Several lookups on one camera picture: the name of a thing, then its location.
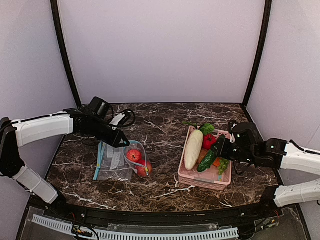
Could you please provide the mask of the green cucumber toy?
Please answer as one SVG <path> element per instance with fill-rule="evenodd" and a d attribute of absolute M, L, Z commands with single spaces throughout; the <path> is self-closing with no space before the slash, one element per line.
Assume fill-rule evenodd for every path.
<path fill-rule="evenodd" d="M 208 153 L 205 155 L 205 157 L 202 159 L 200 164 L 197 167 L 197 172 L 202 173 L 209 169 L 211 165 L 214 163 L 214 161 L 217 158 L 217 154 L 215 151 L 209 150 Z"/>

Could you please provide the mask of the clear zip bag blue zipper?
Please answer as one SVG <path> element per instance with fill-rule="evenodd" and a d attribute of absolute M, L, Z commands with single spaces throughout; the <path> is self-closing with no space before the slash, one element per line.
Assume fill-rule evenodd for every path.
<path fill-rule="evenodd" d="M 129 143 L 129 146 L 124 147 L 122 150 L 124 160 L 139 177 L 150 177 L 153 167 L 148 160 L 144 146 L 135 140 L 130 140 Z"/>

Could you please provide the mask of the red apple toy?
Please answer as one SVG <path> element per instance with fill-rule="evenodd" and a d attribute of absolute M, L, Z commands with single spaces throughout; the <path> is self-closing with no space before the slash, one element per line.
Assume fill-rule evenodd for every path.
<path fill-rule="evenodd" d="M 142 159 L 142 153 L 137 149 L 130 149 L 126 153 L 126 158 L 131 162 L 137 163 Z"/>

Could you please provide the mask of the pink red fruit toy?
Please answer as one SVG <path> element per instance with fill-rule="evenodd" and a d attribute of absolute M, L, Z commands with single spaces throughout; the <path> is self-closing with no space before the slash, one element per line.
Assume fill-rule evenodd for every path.
<path fill-rule="evenodd" d="M 140 165 L 136 165 L 135 169 L 137 170 L 137 175 L 140 177 L 148 177 L 151 175 L 153 171 L 152 164 L 150 161 L 145 161 L 144 159 L 141 159 L 137 162 Z"/>

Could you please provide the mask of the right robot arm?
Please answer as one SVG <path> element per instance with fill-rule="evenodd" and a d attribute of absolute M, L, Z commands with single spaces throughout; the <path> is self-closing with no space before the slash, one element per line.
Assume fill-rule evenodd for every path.
<path fill-rule="evenodd" d="M 320 174 L 320 153 L 302 148 L 293 140 L 278 138 L 263 140 L 253 122 L 229 122 L 231 138 L 218 137 L 212 144 L 214 156 L 232 162 L 247 163 L 256 168 L 274 170 L 297 170 L 314 175 Z M 320 181 L 318 179 L 295 185 L 267 187 L 260 204 L 281 208 L 291 204 L 320 201 Z"/>

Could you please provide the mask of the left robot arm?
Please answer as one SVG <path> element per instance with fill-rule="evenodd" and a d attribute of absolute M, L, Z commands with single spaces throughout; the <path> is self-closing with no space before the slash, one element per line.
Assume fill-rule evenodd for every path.
<path fill-rule="evenodd" d="M 113 148 L 128 147 L 130 142 L 122 129 L 135 121 L 132 110 L 115 114 L 114 108 L 99 97 L 80 108 L 67 108 L 34 118 L 11 120 L 4 117 L 0 121 L 0 175 L 18 182 L 49 205 L 65 202 L 59 190 L 22 160 L 20 149 L 70 134 L 95 137 Z"/>

